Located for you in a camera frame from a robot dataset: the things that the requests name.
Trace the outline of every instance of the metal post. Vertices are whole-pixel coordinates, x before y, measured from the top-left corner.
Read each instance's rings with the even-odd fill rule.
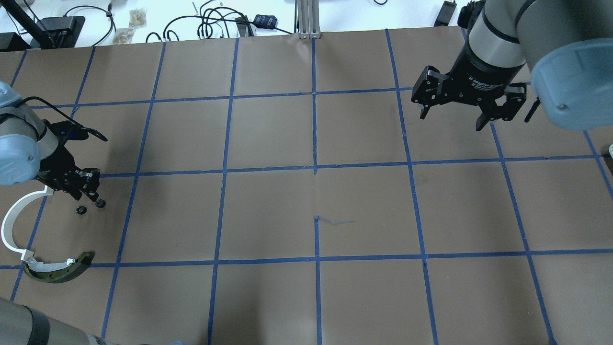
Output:
[[[0,0],[0,4],[4,6],[6,12],[11,14],[13,18],[23,26],[23,28],[32,35],[32,38],[40,44],[42,49],[53,48],[53,42],[47,36],[45,31],[36,25],[34,20],[21,9],[21,7],[15,2],[15,0]]]
[[[319,0],[296,0],[298,8],[298,37],[303,39],[320,38]]]

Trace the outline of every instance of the white floor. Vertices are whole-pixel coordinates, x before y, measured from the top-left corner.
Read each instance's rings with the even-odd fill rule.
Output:
[[[132,43],[145,42],[148,33],[162,30],[173,18],[182,15],[195,15],[194,7],[200,7],[205,1],[187,0],[112,0],[113,14],[117,28],[127,28],[129,11],[144,8],[147,10],[147,26],[134,34]],[[456,24],[458,13],[469,0],[457,0],[457,8],[451,24]],[[94,5],[106,8],[108,2],[101,0],[36,0],[31,6],[39,18],[60,17],[66,10],[78,5]],[[388,0],[379,6],[373,0],[320,0],[320,25],[322,31],[363,31],[376,29],[420,28],[433,26],[443,0]],[[250,20],[256,14],[274,15],[279,20],[278,27],[293,31],[294,0],[214,0],[206,7],[227,6],[243,12]],[[85,26],[77,42],[77,47],[86,47],[98,41],[109,29],[109,20],[104,13],[94,9],[74,10],[70,14],[86,18]],[[181,40],[197,39],[197,18],[176,21],[170,29],[177,32]],[[228,23],[230,35],[238,35],[236,26]],[[219,28],[215,26],[215,36]],[[4,9],[0,9],[0,32],[16,31]],[[281,34],[271,30],[257,30],[257,36]],[[101,45],[109,45],[113,34]],[[24,34],[23,39],[30,42],[32,37]]]

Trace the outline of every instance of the green curved object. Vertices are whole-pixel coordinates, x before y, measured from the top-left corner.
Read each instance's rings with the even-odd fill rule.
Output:
[[[51,272],[33,271],[30,269],[27,263],[24,263],[23,272],[35,281],[55,284],[63,283],[71,281],[85,272],[85,270],[91,264],[93,258],[94,252],[83,252],[81,255],[79,255],[75,262],[70,264],[70,266]]]

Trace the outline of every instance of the robotic arm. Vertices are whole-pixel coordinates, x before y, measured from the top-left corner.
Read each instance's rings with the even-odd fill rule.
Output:
[[[613,2],[611,0],[488,0],[465,7],[458,20],[468,39],[451,71],[426,66],[411,101],[424,119],[432,106],[479,106],[476,129],[511,121],[526,84],[511,83],[527,63],[537,103],[566,129],[613,125]],[[505,102],[496,100],[505,96]]]
[[[60,113],[66,121],[52,124],[41,120],[26,104],[34,99]],[[84,272],[93,258],[92,252],[84,252],[77,259],[68,258],[65,263],[38,262],[34,259],[34,252],[18,248],[12,236],[15,219],[21,210],[40,197],[52,195],[54,191],[64,191],[75,200],[80,200],[85,194],[91,201],[101,201],[97,192],[100,169],[80,169],[65,148],[68,140],[85,140],[89,134],[107,141],[100,132],[84,127],[44,99],[22,99],[6,83],[0,82],[0,185],[37,179],[46,186],[44,190],[30,193],[17,201],[4,217],[1,229],[3,243],[21,254],[24,272],[35,280],[69,281]]]

